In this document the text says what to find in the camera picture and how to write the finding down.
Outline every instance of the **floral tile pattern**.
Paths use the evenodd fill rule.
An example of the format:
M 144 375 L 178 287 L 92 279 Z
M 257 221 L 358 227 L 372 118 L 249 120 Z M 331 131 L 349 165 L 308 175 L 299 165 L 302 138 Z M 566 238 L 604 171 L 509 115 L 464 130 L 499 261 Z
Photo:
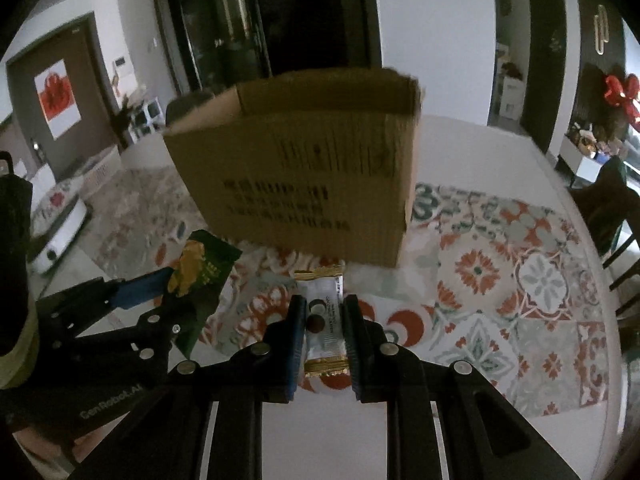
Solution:
M 140 260 L 128 264 L 134 275 L 166 265 L 180 222 L 187 232 L 201 222 L 176 176 L 136 175 L 135 184 L 117 180 L 96 195 L 120 204 L 108 229 L 92 233 L 84 247 L 108 274 L 119 276 L 126 254 Z M 151 197 L 174 206 L 161 214 Z M 146 248 L 127 252 L 130 231 L 140 229 L 130 211 L 140 215 L 143 206 L 152 209 Z M 200 336 L 229 356 L 286 315 L 295 270 L 335 263 L 236 245 L 242 256 Z M 607 341 L 591 269 L 574 226 L 548 208 L 420 183 L 398 268 L 348 263 L 344 290 L 358 295 L 364 316 L 379 322 L 389 341 L 443 365 L 471 362 L 525 416 L 607 399 Z M 350 384 L 347 375 L 300 379 L 302 388 L 332 396 L 351 394 Z

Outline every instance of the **green package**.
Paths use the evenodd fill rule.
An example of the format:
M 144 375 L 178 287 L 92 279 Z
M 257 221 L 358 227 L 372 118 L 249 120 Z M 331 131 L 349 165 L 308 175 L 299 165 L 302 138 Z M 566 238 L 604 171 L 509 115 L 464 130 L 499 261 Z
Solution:
M 222 288 L 240 254 L 240 249 L 204 230 L 191 233 L 184 245 L 167 292 L 178 298 L 188 294 L 196 311 L 195 324 L 175 340 L 185 357 L 190 357 L 207 319 L 218 308 Z

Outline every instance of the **screw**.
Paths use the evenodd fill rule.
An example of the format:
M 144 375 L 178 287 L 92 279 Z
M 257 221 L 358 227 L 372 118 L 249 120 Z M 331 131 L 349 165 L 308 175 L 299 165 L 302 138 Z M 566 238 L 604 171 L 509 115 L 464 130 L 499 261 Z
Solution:
M 271 351 L 271 346 L 268 343 L 256 343 L 251 346 L 251 353 L 253 355 L 267 355 Z
M 453 369 L 461 375 L 469 375 L 474 368 L 466 361 L 456 361 L 453 365 Z
M 153 348 L 143 348 L 140 351 L 140 359 L 143 360 L 147 360 L 147 359 L 151 359 L 154 356 L 154 349 Z
M 396 355 L 399 350 L 398 345 L 394 343 L 382 343 L 380 345 L 380 353 L 383 355 Z
M 180 375 L 190 375 L 196 371 L 197 364 L 193 361 L 182 361 L 178 363 L 178 373 Z

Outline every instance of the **wall decoration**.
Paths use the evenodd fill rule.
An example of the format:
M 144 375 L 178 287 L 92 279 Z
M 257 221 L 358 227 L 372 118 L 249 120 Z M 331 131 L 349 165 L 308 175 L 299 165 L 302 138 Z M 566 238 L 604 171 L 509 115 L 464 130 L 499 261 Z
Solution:
M 64 60 L 50 66 L 34 80 L 42 113 L 51 135 L 57 139 L 81 119 Z

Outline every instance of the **round table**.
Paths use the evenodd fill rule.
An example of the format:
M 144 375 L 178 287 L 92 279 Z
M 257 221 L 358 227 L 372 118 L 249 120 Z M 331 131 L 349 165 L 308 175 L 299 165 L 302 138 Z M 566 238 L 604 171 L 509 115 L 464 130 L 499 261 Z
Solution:
M 422 359 L 472 362 L 580 478 L 604 478 L 623 418 L 618 300 L 579 212 L 527 137 L 424 117 L 419 150 L 400 266 L 347 264 L 345 292 Z M 260 340 L 293 271 L 330 263 L 239 247 L 201 364 Z M 385 407 L 359 404 L 348 377 L 302 380 L 263 410 L 265 479 L 386 478 Z

